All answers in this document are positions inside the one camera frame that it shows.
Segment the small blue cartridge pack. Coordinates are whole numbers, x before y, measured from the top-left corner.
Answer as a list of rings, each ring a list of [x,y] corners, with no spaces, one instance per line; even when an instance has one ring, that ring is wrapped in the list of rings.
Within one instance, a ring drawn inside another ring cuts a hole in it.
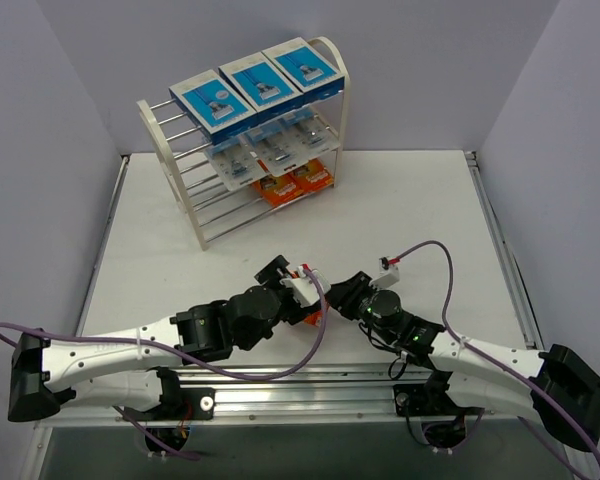
[[[217,151],[209,149],[205,152],[216,174],[227,188],[233,192],[249,186],[267,176],[267,172],[243,144],[238,143]]]

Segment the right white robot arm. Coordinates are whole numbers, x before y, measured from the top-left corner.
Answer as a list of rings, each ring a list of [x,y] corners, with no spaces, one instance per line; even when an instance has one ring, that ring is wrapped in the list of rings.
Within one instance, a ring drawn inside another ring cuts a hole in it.
[[[590,452],[600,439],[600,375],[554,344],[525,350],[471,339],[403,309],[400,296],[359,272],[326,295],[408,363],[430,370],[424,400],[435,412],[484,409],[541,424],[556,440]]]

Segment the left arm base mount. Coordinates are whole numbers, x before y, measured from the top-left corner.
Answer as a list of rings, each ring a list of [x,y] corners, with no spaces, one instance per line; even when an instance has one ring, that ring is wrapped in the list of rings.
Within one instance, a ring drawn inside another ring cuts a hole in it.
[[[210,387],[185,388],[173,404],[163,403],[141,412],[123,407],[119,414],[134,427],[140,426],[148,453],[162,457],[192,459],[184,450],[193,423],[214,418],[216,390]]]

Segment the orange Gillette Fusion5 box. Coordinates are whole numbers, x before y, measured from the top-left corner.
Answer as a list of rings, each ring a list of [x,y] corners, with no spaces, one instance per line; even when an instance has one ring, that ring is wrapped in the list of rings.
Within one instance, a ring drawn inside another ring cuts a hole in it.
[[[334,178],[319,158],[309,160],[290,173],[296,184],[307,193],[332,186]]]
[[[279,177],[265,176],[254,182],[252,187],[272,207],[289,203],[305,193],[290,174]]]

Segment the blue Harry's box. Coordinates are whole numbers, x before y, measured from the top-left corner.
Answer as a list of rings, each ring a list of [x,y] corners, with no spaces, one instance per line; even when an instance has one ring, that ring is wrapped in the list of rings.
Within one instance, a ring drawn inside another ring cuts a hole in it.
[[[344,89],[344,75],[301,37],[262,53],[299,89],[305,104],[326,100]]]
[[[257,125],[256,110],[214,70],[171,85],[169,92],[213,145]]]
[[[218,72],[253,107],[259,123],[304,105],[302,92],[261,52],[225,63]]]

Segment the Gillette razor blister pack front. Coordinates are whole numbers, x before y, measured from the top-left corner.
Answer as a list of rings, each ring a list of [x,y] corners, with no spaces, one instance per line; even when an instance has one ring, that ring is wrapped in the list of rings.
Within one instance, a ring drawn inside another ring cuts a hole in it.
[[[284,120],[283,123],[302,151],[311,157],[318,157],[340,146],[337,137],[316,116],[300,120]]]

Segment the gillette razor blister pack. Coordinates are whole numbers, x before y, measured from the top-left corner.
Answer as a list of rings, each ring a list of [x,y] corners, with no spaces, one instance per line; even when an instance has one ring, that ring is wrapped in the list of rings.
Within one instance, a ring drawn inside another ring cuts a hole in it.
[[[274,177],[291,173],[311,160],[310,150],[303,139],[279,123],[253,128],[244,137],[258,160]]]
[[[302,151],[311,157],[318,157],[340,146],[337,137],[316,116],[300,120],[284,120],[283,123]]]

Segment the orange Gillette styler box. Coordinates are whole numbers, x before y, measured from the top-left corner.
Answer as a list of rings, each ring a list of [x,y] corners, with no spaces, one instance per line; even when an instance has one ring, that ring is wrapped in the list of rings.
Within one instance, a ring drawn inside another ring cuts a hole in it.
[[[320,306],[314,305],[307,308],[303,308],[295,301],[294,298],[293,300],[297,304],[297,311],[292,314],[289,323],[291,325],[295,325],[298,323],[306,323],[308,325],[318,327],[324,317],[322,312],[322,302]]]

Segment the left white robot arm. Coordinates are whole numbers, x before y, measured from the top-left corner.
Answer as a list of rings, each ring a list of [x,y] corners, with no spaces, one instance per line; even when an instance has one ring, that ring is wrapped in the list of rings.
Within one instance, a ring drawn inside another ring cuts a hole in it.
[[[7,418],[43,420],[77,406],[120,407],[141,419],[173,419],[187,407],[177,369],[213,370],[234,350],[249,351],[281,322],[328,309],[328,280],[276,257],[256,285],[227,300],[193,306],[153,323],[91,337],[21,330],[11,359]]]

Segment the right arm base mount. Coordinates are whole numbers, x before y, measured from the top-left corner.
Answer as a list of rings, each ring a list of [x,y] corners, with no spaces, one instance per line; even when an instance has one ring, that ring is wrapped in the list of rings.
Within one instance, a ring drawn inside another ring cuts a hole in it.
[[[454,453],[484,415],[483,409],[458,407],[444,395],[428,393],[423,384],[395,384],[393,398],[396,415],[405,419],[411,439],[434,453]]]

